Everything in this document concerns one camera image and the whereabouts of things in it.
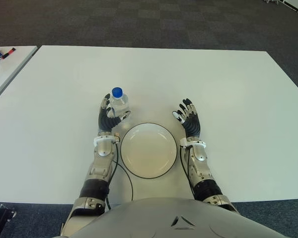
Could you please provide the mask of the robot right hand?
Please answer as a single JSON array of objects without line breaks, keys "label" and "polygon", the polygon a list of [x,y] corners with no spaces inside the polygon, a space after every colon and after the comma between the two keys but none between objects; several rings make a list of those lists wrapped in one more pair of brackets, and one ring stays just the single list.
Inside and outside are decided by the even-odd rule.
[{"label": "robot right hand", "polygon": [[183,99],[179,104],[180,109],[173,111],[172,115],[184,128],[186,138],[200,137],[201,127],[196,108],[190,99]]}]

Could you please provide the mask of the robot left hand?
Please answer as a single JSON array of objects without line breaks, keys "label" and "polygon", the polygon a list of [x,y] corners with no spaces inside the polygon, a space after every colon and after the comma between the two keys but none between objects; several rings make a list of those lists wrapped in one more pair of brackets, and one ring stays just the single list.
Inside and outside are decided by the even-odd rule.
[{"label": "robot left hand", "polygon": [[116,117],[109,117],[108,113],[111,110],[108,107],[110,103],[110,94],[106,94],[101,102],[99,115],[98,115],[98,133],[101,134],[102,132],[112,132],[112,129],[121,123],[123,120],[127,119],[131,114],[131,111],[125,111],[122,114]]}]

